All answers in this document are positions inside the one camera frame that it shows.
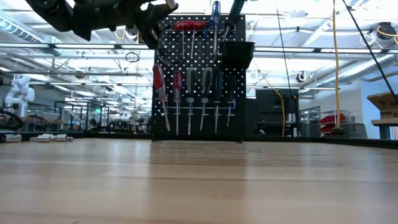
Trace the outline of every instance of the pegboard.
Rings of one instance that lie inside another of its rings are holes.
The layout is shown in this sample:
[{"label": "pegboard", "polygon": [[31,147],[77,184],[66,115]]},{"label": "pegboard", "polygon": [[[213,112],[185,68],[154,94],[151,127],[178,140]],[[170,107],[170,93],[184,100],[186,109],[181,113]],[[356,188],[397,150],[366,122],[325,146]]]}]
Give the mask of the pegboard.
[{"label": "pegboard", "polygon": [[[220,46],[220,41],[224,37],[225,26],[224,23],[228,19],[228,16],[222,16],[220,21],[220,30],[218,32],[218,44]],[[179,21],[209,21],[211,16],[169,16],[166,19],[160,21],[159,28],[163,29],[169,24],[179,22]],[[165,117],[163,112],[162,103],[158,101],[158,94],[156,89],[153,92],[152,100],[152,134],[154,136],[175,136],[176,135],[176,103],[173,102],[173,73],[174,70],[182,71],[182,91],[180,103],[180,115],[179,115],[179,136],[188,136],[188,107],[187,102],[187,70],[189,67],[195,67],[197,71],[196,82],[195,82],[195,101],[193,103],[193,114],[191,117],[191,136],[231,136],[231,137],[241,137],[245,133],[245,120],[246,120],[246,71],[243,69],[229,69],[223,71],[223,91],[221,96],[221,104],[219,109],[218,118],[218,133],[215,134],[215,104],[213,87],[210,87],[209,103],[206,103],[206,114],[208,116],[204,117],[203,128],[200,131],[202,106],[202,76],[203,71],[206,67],[211,67],[214,59],[213,54],[213,44],[214,44],[214,33],[213,28],[210,27],[206,33],[202,31],[195,32],[195,43],[192,52],[192,40],[193,32],[184,32],[184,50],[185,59],[183,59],[177,65],[167,65],[159,60],[158,56],[155,54],[155,62],[162,66],[164,69],[164,78],[166,84],[166,94],[168,95],[168,102],[166,102],[168,119],[170,121],[171,130],[167,131],[165,125]],[[163,32],[160,36],[160,41],[162,41],[166,46],[167,59],[169,61],[177,61],[182,54],[182,34],[177,32]],[[245,16],[241,16],[240,20],[236,24],[236,28],[233,32],[228,34],[226,41],[246,41],[246,22]],[[217,66],[220,61],[216,61],[214,67]],[[227,127],[227,113],[228,104],[226,102],[228,94],[228,78],[231,75],[235,75],[237,79],[237,88],[234,91],[235,104],[233,109],[231,109],[231,114],[234,116],[230,117],[229,126]]]}]

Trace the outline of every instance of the ceiling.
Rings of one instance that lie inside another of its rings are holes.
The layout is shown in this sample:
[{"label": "ceiling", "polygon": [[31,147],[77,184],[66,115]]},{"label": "ceiling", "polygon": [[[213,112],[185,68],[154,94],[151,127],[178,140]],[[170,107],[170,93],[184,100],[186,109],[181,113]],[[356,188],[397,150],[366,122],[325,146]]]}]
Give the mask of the ceiling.
[{"label": "ceiling", "polygon": [[[211,4],[213,1],[192,1],[176,0],[179,8],[174,14],[211,14]],[[347,0],[353,7],[353,14],[363,31],[371,27],[377,27],[379,22],[391,22],[393,27],[398,27],[398,17],[396,11],[398,1],[396,0]],[[220,0],[222,13],[229,13],[233,0]],[[280,14],[280,25],[282,28],[282,38],[284,47],[323,47],[332,48],[333,33],[331,29],[331,0],[277,0],[277,1],[248,1],[243,8],[246,15],[246,40],[256,43],[256,46],[280,47],[281,39],[277,8]],[[89,44],[86,40],[78,37],[72,32],[61,33],[46,23],[38,16],[24,0],[1,1],[0,18],[6,17],[12,20],[22,29],[34,34],[40,39],[52,38],[52,41],[62,43]],[[359,32],[346,11],[343,1],[337,1],[336,9],[339,12],[336,20],[338,47],[339,48],[365,48],[361,43]],[[96,30],[92,32],[90,44],[133,44],[134,41],[128,35],[123,35],[124,27],[118,27],[116,34],[109,30]],[[372,39],[372,48],[395,49],[398,45],[394,40]],[[0,42],[25,42],[14,34],[10,34],[0,29]],[[15,58],[9,52],[17,53],[23,58]],[[154,63],[154,52],[152,50],[134,50],[139,54],[140,61],[136,63],[127,62],[124,57],[130,52],[127,50],[61,50],[59,57],[52,54],[32,50],[32,49],[2,49],[0,48],[0,66],[9,70],[35,70],[46,71],[47,68],[57,68],[58,72],[93,72],[93,73],[117,73],[119,75],[86,76],[84,79],[76,78],[73,75],[36,75],[32,76],[36,81],[51,78],[52,82],[72,82],[72,83],[130,83],[138,84],[135,86],[111,86],[112,91],[106,90],[102,86],[63,86],[59,91],[65,95],[73,97],[84,97],[77,91],[92,93],[98,97],[110,98],[134,98],[136,111],[141,114],[148,113],[152,103],[152,66]],[[38,66],[25,60],[34,60],[43,65]],[[342,55],[340,65],[342,67],[355,63],[358,60],[370,60],[369,55]],[[313,77],[321,79],[331,74],[335,69],[334,54],[327,57],[319,57],[317,54],[290,54],[287,57],[287,70],[291,85],[299,85],[296,74],[305,72]],[[282,54],[269,54],[256,52],[255,58],[250,64],[247,72],[248,85],[266,85],[261,75],[257,74],[260,70],[266,75],[271,85],[287,85],[286,67]],[[123,100],[116,100],[118,105],[129,105]]]}]

